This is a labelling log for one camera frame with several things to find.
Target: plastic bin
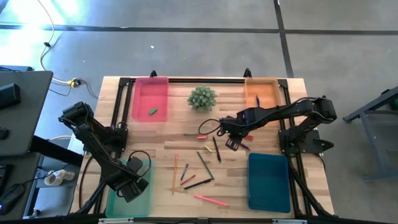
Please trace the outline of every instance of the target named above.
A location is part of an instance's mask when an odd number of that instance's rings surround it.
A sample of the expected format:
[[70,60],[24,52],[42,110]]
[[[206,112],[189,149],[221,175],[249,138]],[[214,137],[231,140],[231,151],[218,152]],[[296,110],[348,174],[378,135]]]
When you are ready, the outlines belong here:
[[260,107],[270,108],[281,105],[277,78],[245,78],[244,93],[247,107],[256,107],[256,95],[260,99]]
[[250,153],[248,205],[253,210],[290,212],[290,190],[285,156]]
[[[123,164],[126,164],[125,159],[120,159]],[[142,174],[149,165],[148,159],[143,159],[143,166],[138,174]],[[116,192],[112,189],[109,190],[108,201],[106,203],[105,215],[107,218],[142,218],[147,217],[152,212],[152,186],[154,184],[155,165],[154,160],[151,161],[150,170],[144,176],[144,179],[149,182],[145,191],[127,203],[124,198],[118,197]]]
[[[167,121],[169,79],[167,77],[137,78],[131,116],[137,121]],[[154,114],[149,111],[157,108]]]

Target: green pencil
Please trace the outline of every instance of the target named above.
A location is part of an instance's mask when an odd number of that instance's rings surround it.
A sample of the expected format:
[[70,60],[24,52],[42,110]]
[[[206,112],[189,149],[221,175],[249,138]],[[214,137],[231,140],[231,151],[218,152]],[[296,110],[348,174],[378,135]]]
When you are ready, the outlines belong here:
[[211,174],[211,172],[210,172],[210,170],[209,170],[209,167],[207,167],[205,161],[203,160],[203,158],[201,157],[201,155],[200,155],[200,153],[199,153],[198,151],[197,151],[197,154],[198,154],[198,156],[199,156],[201,162],[203,163],[203,165],[205,165],[205,168],[206,168],[207,172],[209,172],[210,177],[214,180],[214,177],[213,177],[213,175]]

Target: white object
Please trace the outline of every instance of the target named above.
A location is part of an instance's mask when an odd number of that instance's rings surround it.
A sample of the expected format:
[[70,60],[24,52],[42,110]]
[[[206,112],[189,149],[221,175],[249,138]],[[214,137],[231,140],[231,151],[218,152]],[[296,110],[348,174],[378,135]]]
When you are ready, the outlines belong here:
[[58,186],[62,183],[64,179],[73,180],[73,178],[75,178],[74,172],[68,172],[63,169],[56,172],[54,172],[54,170],[51,170],[49,174],[50,175],[44,179],[44,183],[48,186]]

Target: orange tray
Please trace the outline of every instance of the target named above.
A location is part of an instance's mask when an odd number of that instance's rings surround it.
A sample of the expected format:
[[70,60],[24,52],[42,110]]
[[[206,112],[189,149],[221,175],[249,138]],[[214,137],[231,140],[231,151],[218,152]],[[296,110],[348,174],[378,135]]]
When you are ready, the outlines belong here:
[[277,78],[245,78],[244,93],[249,108],[257,106],[256,95],[262,108],[280,106],[282,103]]

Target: green sponge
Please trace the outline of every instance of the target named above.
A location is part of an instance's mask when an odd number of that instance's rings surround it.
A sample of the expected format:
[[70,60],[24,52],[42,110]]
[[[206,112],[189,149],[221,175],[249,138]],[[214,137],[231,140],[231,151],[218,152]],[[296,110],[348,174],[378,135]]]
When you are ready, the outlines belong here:
[[149,114],[152,115],[157,111],[157,108],[153,108],[152,110],[149,111]]

